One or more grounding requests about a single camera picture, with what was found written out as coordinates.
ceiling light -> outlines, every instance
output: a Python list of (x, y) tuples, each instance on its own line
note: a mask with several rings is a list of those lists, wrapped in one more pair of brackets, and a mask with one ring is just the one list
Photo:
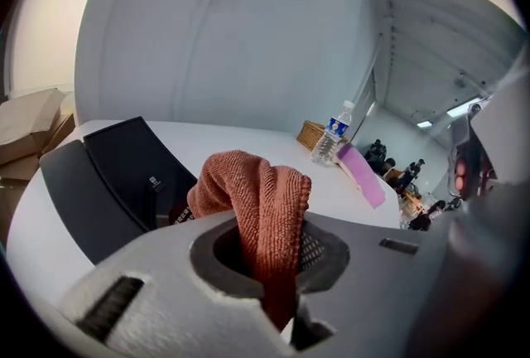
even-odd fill
[(431, 121), (423, 121), (422, 123), (419, 123), (417, 125), (419, 128), (428, 128), (428, 127), (432, 127), (432, 122)]
[(461, 116), (463, 114), (467, 114), (467, 109), (469, 108), (470, 104), (480, 102), (482, 99), (480, 97), (475, 97), (472, 100), (469, 100), (459, 106), (456, 106), (456, 108), (449, 109), (447, 111), (447, 114), (452, 117), (456, 118), (457, 116)]

pink card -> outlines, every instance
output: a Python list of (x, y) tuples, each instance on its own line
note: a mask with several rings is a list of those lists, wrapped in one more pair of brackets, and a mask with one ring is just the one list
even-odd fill
[(363, 196), (374, 209), (384, 203), (385, 194), (379, 185), (378, 176), (351, 143), (346, 143), (337, 152), (337, 158), (340, 167), (358, 183)]

bottle label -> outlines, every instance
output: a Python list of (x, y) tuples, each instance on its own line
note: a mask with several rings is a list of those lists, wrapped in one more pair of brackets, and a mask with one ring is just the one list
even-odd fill
[(333, 134), (334, 136), (342, 137), (345, 135), (345, 131), (347, 128), (348, 128), (348, 125), (346, 125), (345, 123), (341, 123), (339, 120), (335, 118), (332, 118), (330, 119), (330, 123), (325, 128), (325, 130), (328, 133)]

mesh grille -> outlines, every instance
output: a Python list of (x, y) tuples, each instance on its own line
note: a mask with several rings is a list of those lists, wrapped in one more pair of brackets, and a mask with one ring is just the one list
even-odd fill
[(300, 242), (300, 258), (298, 259), (298, 273), (315, 265), (324, 252), (324, 246), (311, 235), (302, 232)]

plastic bottle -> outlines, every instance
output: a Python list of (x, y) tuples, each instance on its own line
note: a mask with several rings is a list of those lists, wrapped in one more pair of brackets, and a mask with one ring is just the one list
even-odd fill
[(311, 160), (317, 165), (327, 167), (332, 163), (333, 153), (337, 143), (345, 135), (346, 129), (351, 124), (351, 112), (354, 104), (349, 100), (344, 101), (344, 107), (337, 118), (330, 119), (330, 123), (325, 128), (324, 135), (311, 152)]

